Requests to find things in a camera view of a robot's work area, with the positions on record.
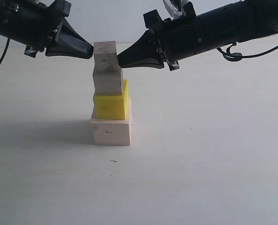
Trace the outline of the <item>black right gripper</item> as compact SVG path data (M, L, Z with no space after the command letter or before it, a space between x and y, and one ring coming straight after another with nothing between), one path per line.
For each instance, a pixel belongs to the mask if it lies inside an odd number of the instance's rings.
M148 29L129 48L117 55L121 68L179 69L179 60L201 54L234 42L236 37L236 4L231 3L196 15L191 2L187 14L178 19L163 20L157 10L143 15Z

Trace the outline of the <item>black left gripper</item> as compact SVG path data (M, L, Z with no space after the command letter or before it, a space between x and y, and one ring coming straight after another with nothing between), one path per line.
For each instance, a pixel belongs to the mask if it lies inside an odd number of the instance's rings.
M0 0L0 35L26 45L24 54L32 58L46 49L48 57L90 59L94 47L65 19L70 9L66 0L49 6L38 0Z

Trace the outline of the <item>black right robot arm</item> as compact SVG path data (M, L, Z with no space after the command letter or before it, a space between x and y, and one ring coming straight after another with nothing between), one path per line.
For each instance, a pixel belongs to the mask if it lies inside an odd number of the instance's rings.
M144 14L146 32L118 55L122 68L170 70L179 61L223 46L278 34L278 0L240 0L197 15L188 0L167 0L170 18Z

